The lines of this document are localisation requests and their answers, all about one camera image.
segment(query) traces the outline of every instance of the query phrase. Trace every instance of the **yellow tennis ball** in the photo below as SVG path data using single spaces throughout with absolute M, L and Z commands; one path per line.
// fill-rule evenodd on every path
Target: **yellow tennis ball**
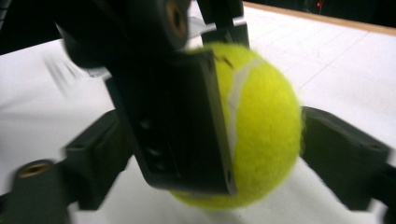
M 290 172 L 300 152 L 301 109 L 289 82 L 257 53 L 220 43 L 204 49 L 214 51 L 237 194 L 172 194 L 205 209 L 246 206 Z

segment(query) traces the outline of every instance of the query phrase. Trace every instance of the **tennis ball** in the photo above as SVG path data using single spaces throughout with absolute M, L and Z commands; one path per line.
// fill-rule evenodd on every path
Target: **tennis ball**
M 300 106 L 285 77 L 257 53 L 234 44 L 214 43 L 204 49 L 214 51 L 237 193 L 172 194 L 211 210 L 246 206 L 278 186 L 295 163 L 302 132 Z

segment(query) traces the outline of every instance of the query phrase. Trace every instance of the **white surface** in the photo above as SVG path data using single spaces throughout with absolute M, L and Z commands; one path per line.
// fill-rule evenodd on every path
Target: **white surface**
M 302 104 L 334 113 L 396 147 L 396 37 L 246 8 L 251 47 L 290 79 Z M 196 3 L 191 16 L 200 18 Z M 190 46 L 200 45 L 195 38 Z M 66 60 L 59 41 L 0 57 L 0 193 L 8 174 L 38 159 L 59 160 L 60 148 L 113 108 L 100 78 L 61 92 L 43 58 Z M 188 207 L 149 187 L 135 160 L 100 211 L 77 212 L 77 223 L 373 224 L 345 209 L 299 160 L 289 178 L 253 205 L 224 212 Z

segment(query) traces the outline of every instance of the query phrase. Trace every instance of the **white table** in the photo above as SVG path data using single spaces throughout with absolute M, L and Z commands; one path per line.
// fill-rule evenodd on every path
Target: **white table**
M 346 28 L 246 7 L 251 47 L 290 79 L 302 105 L 334 113 L 396 148 L 396 36 Z M 190 16 L 201 18 L 192 2 Z M 194 38 L 190 46 L 200 45 Z M 113 108 L 103 80 L 80 76 L 65 91 L 48 59 L 68 62 L 60 41 L 0 57 L 0 193 L 28 161 L 60 160 L 60 148 Z M 345 209 L 304 161 L 265 199 L 233 211 L 206 212 L 151 188 L 132 159 L 97 212 L 77 223 L 373 224 L 381 205 Z

